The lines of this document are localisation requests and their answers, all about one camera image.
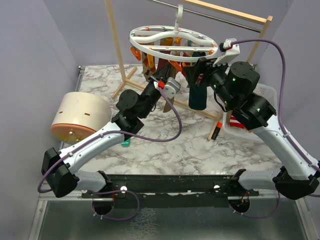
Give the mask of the plain tan sock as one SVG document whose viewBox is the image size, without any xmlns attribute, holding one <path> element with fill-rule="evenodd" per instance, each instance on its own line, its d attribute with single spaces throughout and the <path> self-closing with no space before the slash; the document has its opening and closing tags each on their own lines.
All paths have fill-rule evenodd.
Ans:
<svg viewBox="0 0 320 240">
<path fill-rule="evenodd" d="M 173 66 L 170 66 L 169 67 L 169 70 L 167 72 L 167 76 L 168 77 L 171 77 L 173 79 L 176 78 L 176 75 L 177 75 L 177 70 L 173 67 Z M 175 100 L 175 96 L 170 93 L 168 96 L 167 96 L 169 102 L 173 105 L 174 104 L 174 100 Z M 168 102 L 165 102 L 165 105 L 163 107 L 163 113 L 167 113 L 167 112 L 170 112 L 172 110 L 170 104 Z"/>
</svg>

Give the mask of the red white striped sock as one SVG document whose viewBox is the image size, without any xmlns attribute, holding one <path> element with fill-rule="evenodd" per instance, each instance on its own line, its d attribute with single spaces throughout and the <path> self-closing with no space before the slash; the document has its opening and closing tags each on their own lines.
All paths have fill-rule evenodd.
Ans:
<svg viewBox="0 0 320 240">
<path fill-rule="evenodd" d="M 245 129 L 245 126 L 240 123 L 233 115 L 230 117 L 229 125 L 233 128 Z"/>
</svg>

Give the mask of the dark teal sock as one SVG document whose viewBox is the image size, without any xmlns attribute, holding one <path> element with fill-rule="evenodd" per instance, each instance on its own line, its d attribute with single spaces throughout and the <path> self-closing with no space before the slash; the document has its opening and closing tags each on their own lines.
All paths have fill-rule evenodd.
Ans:
<svg viewBox="0 0 320 240">
<path fill-rule="evenodd" d="M 206 53 L 205 52 L 194 52 L 192 54 L 192 57 L 193 58 L 202 58 L 202 57 L 205 57 L 206 56 Z"/>
<path fill-rule="evenodd" d="M 188 106 L 197 111 L 207 108 L 207 87 L 199 85 L 189 86 Z"/>
</svg>

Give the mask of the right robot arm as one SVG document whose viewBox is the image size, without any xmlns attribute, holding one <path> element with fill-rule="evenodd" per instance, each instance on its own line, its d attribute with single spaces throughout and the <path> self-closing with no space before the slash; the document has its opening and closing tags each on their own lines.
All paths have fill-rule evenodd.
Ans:
<svg viewBox="0 0 320 240">
<path fill-rule="evenodd" d="M 317 160 L 302 158 L 303 148 L 281 128 L 276 109 L 266 98 L 254 93 L 260 75 L 249 63 L 237 61 L 215 66 L 201 57 L 194 65 L 183 67 L 183 71 L 190 86 L 211 87 L 226 111 L 231 111 L 238 122 L 258 136 L 282 163 L 279 170 L 238 171 L 237 179 L 229 184 L 234 195 L 267 189 L 297 200 L 315 192 L 320 184 L 320 175 L 314 168 Z"/>
</svg>

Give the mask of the white round clip hanger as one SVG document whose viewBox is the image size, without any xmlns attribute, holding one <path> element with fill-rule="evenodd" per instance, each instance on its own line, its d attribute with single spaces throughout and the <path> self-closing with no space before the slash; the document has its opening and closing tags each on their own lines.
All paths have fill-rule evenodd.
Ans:
<svg viewBox="0 0 320 240">
<path fill-rule="evenodd" d="M 151 57 L 173 62 L 195 63 L 194 53 L 214 57 L 218 44 L 197 31 L 180 27 L 184 13 L 182 4 L 177 6 L 174 26 L 147 25 L 133 29 L 129 42 L 135 50 Z"/>
</svg>

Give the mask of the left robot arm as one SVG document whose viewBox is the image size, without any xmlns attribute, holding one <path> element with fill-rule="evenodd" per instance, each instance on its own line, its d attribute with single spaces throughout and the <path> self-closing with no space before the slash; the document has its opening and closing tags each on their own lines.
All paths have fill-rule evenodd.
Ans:
<svg viewBox="0 0 320 240">
<path fill-rule="evenodd" d="M 103 171 L 82 171 L 91 159 L 107 149 L 121 144 L 130 137 L 142 138 L 138 132 L 145 119 L 154 111 L 161 97 L 169 101 L 180 90 L 180 84 L 171 76 L 171 65 L 149 76 L 149 82 L 141 93 L 124 90 L 116 104 L 118 112 L 100 130 L 61 151 L 53 147 L 44 153 L 41 173 L 49 189 L 38 186 L 39 193 L 53 192 L 62 198 L 74 190 L 87 190 L 106 197 L 111 190 L 111 181 Z"/>
</svg>

